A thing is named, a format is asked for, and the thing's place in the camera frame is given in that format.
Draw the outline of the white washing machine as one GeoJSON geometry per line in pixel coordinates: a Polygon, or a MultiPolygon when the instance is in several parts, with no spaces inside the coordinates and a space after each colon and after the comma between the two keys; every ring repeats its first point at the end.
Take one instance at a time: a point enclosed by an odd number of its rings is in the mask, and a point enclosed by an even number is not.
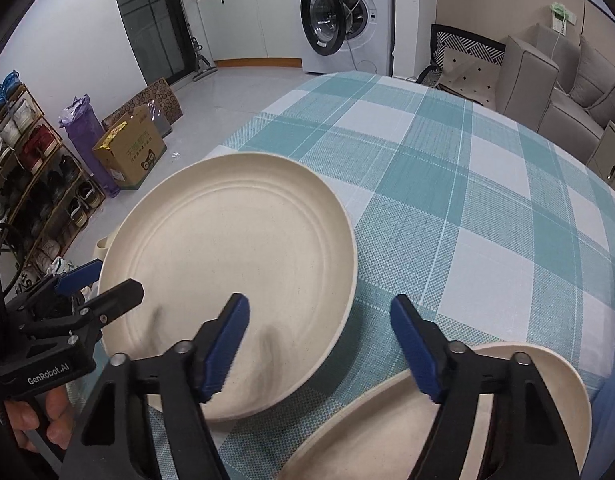
{"type": "Polygon", "coordinates": [[[295,0],[295,7],[305,73],[392,73],[394,0],[295,0]]]}

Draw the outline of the wooden shoe rack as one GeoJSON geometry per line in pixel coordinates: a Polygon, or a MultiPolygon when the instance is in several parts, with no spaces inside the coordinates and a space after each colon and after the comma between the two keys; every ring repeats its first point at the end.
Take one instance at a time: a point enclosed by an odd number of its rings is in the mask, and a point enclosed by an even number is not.
{"type": "Polygon", "coordinates": [[[106,195],[17,70],[0,83],[1,283],[13,295],[68,253],[106,195]]]}

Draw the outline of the grey side cabinet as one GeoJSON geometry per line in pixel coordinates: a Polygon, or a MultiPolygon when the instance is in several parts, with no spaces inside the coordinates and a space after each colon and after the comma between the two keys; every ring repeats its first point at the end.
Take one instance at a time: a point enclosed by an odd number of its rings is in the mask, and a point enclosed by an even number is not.
{"type": "Polygon", "coordinates": [[[586,166],[615,192],[615,123],[609,122],[586,166]]]}

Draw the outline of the black patterned cushion chair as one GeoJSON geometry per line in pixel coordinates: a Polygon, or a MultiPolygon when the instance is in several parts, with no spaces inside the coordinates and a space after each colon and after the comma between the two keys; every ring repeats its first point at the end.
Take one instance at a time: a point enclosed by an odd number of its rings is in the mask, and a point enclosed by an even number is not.
{"type": "Polygon", "coordinates": [[[495,86],[506,45],[457,27],[431,25],[430,63],[417,84],[495,108],[495,86]]]}

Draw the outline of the grey sofa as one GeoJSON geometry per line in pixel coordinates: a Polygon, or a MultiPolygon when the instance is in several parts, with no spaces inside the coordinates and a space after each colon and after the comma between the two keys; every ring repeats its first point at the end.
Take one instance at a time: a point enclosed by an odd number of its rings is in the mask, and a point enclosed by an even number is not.
{"type": "Polygon", "coordinates": [[[576,44],[536,24],[530,39],[509,36],[494,110],[588,162],[615,125],[615,66],[584,37],[576,44]]]}

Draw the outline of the purple bag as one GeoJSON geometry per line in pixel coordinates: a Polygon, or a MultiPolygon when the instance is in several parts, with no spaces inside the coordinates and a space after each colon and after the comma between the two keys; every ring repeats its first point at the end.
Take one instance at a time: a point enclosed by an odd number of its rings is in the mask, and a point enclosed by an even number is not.
{"type": "Polygon", "coordinates": [[[111,198],[117,196],[121,188],[94,154],[94,146],[103,136],[104,130],[94,114],[89,96],[85,94],[75,98],[70,106],[62,110],[58,123],[66,131],[74,148],[106,195],[111,198]]]}

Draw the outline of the cardboard box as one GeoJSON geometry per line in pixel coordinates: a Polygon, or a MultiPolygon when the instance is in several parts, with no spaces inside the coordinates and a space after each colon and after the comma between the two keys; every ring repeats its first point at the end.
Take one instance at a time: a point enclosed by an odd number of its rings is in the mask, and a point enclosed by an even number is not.
{"type": "Polygon", "coordinates": [[[166,152],[166,145],[144,104],[118,118],[92,152],[122,190],[137,190],[166,152]]]}

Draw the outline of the white kitchen counter cabinets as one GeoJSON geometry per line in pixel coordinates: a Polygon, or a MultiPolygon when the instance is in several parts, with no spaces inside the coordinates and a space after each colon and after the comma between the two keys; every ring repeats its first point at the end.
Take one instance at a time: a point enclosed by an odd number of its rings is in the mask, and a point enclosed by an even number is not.
{"type": "Polygon", "coordinates": [[[302,66],[295,0],[196,0],[196,6],[215,65],[302,66]]]}

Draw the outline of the teal plaid tablecloth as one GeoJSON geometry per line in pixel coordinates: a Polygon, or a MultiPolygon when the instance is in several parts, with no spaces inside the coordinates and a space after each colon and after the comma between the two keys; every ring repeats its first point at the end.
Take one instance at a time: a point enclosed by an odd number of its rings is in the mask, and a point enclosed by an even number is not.
{"type": "Polygon", "coordinates": [[[615,193],[532,130],[408,80],[221,70],[177,91],[184,115],[144,182],[198,160],[283,155],[319,174],[354,226],[347,326],[275,408],[214,430],[232,478],[272,479],[321,425],[406,370],[390,326],[405,294],[465,344],[529,342],[615,389],[615,193]]]}

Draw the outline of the cream slipper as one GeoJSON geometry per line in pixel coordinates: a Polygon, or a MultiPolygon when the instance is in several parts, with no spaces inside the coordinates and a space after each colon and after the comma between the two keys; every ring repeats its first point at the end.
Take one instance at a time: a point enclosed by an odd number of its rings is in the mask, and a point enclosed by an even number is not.
{"type": "Polygon", "coordinates": [[[110,235],[100,238],[97,240],[96,245],[94,245],[94,252],[92,253],[92,258],[103,260],[106,258],[106,254],[109,250],[109,245],[111,243],[112,237],[110,235]]]}

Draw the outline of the large cream plate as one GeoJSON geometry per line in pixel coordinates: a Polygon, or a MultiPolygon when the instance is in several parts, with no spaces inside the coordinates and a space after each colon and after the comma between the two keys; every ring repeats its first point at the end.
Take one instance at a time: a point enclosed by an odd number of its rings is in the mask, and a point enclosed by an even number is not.
{"type": "Polygon", "coordinates": [[[232,153],[178,171],[134,207],[106,250],[99,287],[132,278],[141,304],[103,331],[106,352],[157,356],[216,318],[231,295],[250,323],[210,422],[271,408],[311,378],[337,343],[357,280],[353,228],[309,168],[232,153]]]}

